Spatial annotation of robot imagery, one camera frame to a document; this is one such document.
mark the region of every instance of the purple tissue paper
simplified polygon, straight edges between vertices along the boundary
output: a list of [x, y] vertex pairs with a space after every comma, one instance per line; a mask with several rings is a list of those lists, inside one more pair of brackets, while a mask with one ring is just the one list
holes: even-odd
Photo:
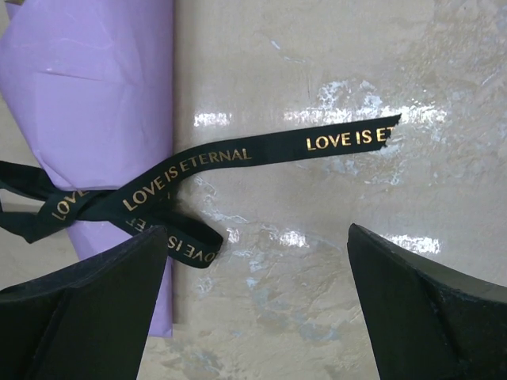
[[[119, 188], [172, 154], [173, 0], [6, 5], [0, 92], [56, 186]], [[67, 232], [80, 260], [130, 238], [108, 222]], [[172, 336], [171, 266], [152, 336]]]

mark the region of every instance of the marble surface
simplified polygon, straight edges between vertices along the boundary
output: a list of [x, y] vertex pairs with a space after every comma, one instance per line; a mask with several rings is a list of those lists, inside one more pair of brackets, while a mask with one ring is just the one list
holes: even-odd
[[[377, 153], [187, 180], [181, 202], [228, 243], [177, 265], [174, 338], [148, 340], [139, 379], [377, 379], [351, 222], [507, 286], [506, 0], [193, 0], [176, 19], [176, 151], [403, 117]], [[2, 101], [0, 131], [0, 159], [36, 164]], [[0, 240], [0, 287], [77, 260], [65, 233]]]

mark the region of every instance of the beige surface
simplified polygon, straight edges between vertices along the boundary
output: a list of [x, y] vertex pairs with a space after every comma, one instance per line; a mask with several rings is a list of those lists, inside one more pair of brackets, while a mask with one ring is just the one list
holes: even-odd
[[[403, 122], [380, 153], [187, 180], [181, 198], [229, 242], [208, 270], [177, 266], [175, 337], [149, 339], [140, 379], [377, 379], [351, 222], [507, 285], [507, 1], [192, 0], [176, 15], [177, 150]], [[35, 164], [3, 102], [0, 125], [0, 159]], [[76, 261], [66, 234], [0, 240], [0, 287]]]

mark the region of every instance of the wrapped bouquet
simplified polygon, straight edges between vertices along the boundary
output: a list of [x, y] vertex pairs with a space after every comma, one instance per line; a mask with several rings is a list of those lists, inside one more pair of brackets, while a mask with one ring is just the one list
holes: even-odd
[[[10, 0], [0, 91], [40, 168], [0, 162], [0, 188], [44, 205], [4, 212], [28, 242], [67, 229], [80, 259], [152, 225], [195, 268], [223, 238], [173, 209], [175, 187], [209, 169], [381, 149], [400, 116], [210, 142], [172, 154], [172, 0]], [[171, 336], [171, 260], [151, 322]]]

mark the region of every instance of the ribbon bow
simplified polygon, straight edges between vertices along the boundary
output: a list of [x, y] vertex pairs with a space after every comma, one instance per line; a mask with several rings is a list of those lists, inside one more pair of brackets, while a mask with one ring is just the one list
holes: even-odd
[[117, 190], [65, 192], [40, 168], [0, 161], [0, 188], [44, 202], [36, 214], [4, 212], [0, 203], [0, 227], [33, 243], [76, 220], [108, 221], [132, 236], [162, 225], [169, 236], [170, 257], [194, 268], [207, 268], [220, 251], [223, 237], [205, 223], [174, 210], [176, 187], [184, 179], [212, 169], [379, 150], [400, 117], [210, 142], [167, 158]]

